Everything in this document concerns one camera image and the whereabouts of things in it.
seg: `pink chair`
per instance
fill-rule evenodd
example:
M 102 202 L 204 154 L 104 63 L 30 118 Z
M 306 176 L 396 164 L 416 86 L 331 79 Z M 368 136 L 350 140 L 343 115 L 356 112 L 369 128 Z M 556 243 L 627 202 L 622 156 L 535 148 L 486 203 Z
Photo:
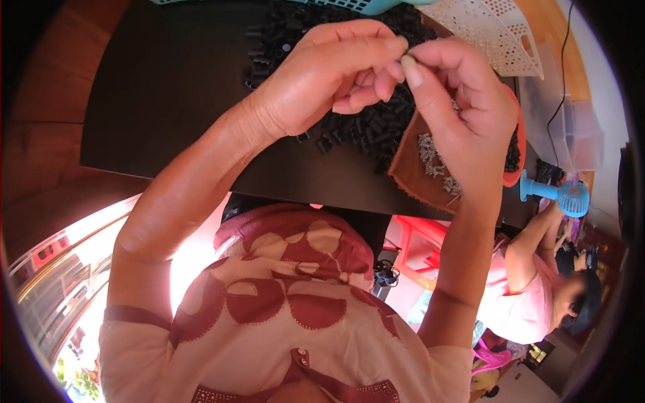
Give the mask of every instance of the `pink chair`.
M 511 352 L 508 350 L 504 350 L 500 353 L 491 352 L 488 349 L 488 347 L 486 347 L 482 339 L 479 339 L 479 349 L 478 350 L 473 349 L 473 353 L 475 354 L 475 357 L 482 359 L 483 361 L 486 361 L 488 364 L 480 368 L 477 368 L 475 371 L 473 371 L 473 373 L 470 375 L 471 377 L 483 371 L 489 371 L 491 369 L 501 368 L 507 365 L 509 362 L 511 362 L 511 358 L 513 357 Z

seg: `red plastic stool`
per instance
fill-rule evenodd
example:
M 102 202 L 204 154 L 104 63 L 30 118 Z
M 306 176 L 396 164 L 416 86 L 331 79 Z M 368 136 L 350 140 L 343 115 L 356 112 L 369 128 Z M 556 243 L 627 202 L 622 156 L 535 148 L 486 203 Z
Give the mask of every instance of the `red plastic stool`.
M 441 253 L 440 251 L 433 250 L 430 253 L 430 256 L 426 259 L 428 267 L 415 270 L 409 267 L 406 263 L 408 260 L 408 251 L 410 249 L 410 240 L 412 239 L 412 233 L 415 232 L 441 249 L 448 229 L 434 220 L 405 217 L 403 215 L 393 215 L 392 218 L 401 224 L 402 227 L 400 245 L 401 252 L 394 262 L 394 267 L 397 268 L 405 277 L 408 277 L 410 280 L 416 282 L 426 290 L 434 291 L 435 286 L 437 285 L 437 279 L 430 280 L 421 274 L 434 269 L 439 269 Z

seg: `blue mini fan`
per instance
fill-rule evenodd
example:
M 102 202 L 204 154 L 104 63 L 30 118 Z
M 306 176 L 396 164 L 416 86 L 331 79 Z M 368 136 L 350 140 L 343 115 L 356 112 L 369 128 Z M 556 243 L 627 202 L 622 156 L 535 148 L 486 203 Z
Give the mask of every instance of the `blue mini fan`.
M 589 210 L 589 191 L 582 182 L 565 182 L 556 188 L 550 184 L 535 182 L 526 177 L 526 170 L 520 176 L 520 200 L 526 201 L 527 195 L 538 195 L 558 200 L 560 210 L 569 217 L 578 218 Z

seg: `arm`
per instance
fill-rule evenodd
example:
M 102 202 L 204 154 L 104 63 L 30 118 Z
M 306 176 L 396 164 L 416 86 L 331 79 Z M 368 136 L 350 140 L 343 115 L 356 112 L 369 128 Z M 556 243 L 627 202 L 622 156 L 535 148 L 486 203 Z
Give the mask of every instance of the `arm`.
M 558 253 L 558 250 L 562 246 L 562 244 L 566 242 L 571 242 L 571 232 L 573 231 L 573 219 L 567 220 L 566 224 L 564 225 L 564 231 L 562 233 L 562 236 L 558 241 L 555 243 L 555 246 L 553 247 L 553 256 L 555 256 L 556 253 Z
M 534 216 L 525 229 L 515 237 L 506 249 L 506 276 L 512 293 L 520 292 L 537 274 L 533 254 L 556 267 L 553 248 L 562 212 L 556 202 Z
M 462 190 L 443 242 L 437 287 L 418 335 L 428 348 L 470 349 L 517 107 L 482 55 L 458 38 L 424 43 L 408 55 L 401 65 L 417 109 Z M 459 115 L 451 97 L 462 109 Z
M 470 347 L 472 343 L 499 208 L 493 210 L 477 198 L 462 197 L 441 248 L 437 287 L 418 332 L 426 347 Z
M 276 72 L 172 161 L 138 200 L 114 246 L 108 306 L 140 308 L 170 322 L 172 256 L 246 165 L 278 138 L 309 129 L 332 107 L 357 113 L 389 99 L 402 79 L 396 60 L 407 47 L 374 20 L 312 28 Z
M 137 201 L 114 246 L 108 304 L 141 308 L 171 321 L 173 254 L 246 165 L 273 142 L 261 124 L 249 119 L 248 109 L 245 100 L 222 115 Z

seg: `pink shirt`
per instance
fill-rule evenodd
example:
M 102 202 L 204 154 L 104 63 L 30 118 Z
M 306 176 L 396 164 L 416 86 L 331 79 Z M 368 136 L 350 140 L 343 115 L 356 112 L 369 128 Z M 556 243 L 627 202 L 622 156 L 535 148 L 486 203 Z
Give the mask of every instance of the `pink shirt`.
M 334 402 L 467 402 L 473 353 L 427 349 L 370 290 L 373 256 L 342 219 L 275 204 L 226 221 L 217 262 L 172 323 L 109 306 L 107 402 L 263 402 L 304 377 Z
M 534 254 L 536 276 L 522 291 L 510 295 L 504 262 L 509 243 L 505 235 L 495 242 L 477 319 L 499 337 L 520 344 L 536 343 L 549 333 L 553 315 L 551 285 L 558 273 Z

